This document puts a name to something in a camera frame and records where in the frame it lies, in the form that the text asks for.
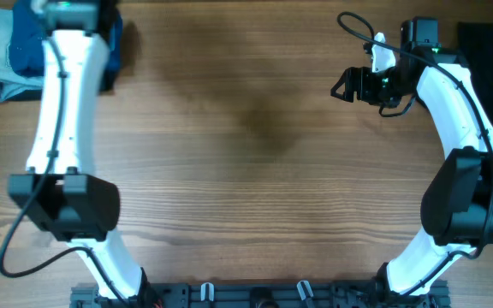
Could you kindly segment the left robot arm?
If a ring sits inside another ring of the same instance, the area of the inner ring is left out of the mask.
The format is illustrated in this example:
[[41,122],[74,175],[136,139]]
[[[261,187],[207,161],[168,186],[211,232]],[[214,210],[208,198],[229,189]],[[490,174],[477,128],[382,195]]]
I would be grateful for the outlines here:
[[19,218],[67,245],[92,273],[99,307],[154,307],[156,295],[118,231],[116,185],[95,175],[98,94],[119,69],[122,18],[114,1],[23,1],[42,39],[44,84],[33,148],[8,193]]

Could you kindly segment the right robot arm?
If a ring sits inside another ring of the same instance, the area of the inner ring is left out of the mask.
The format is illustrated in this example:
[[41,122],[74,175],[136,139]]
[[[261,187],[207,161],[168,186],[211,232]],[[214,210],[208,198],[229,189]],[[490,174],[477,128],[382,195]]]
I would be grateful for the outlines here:
[[493,125],[466,58],[440,44],[437,20],[403,22],[396,47],[375,31],[362,39],[370,65],[346,69],[331,95],[376,106],[383,118],[402,116],[420,102],[443,147],[443,165],[421,201],[421,229],[381,266],[369,293],[374,305],[410,305],[454,262],[477,259],[493,245]]

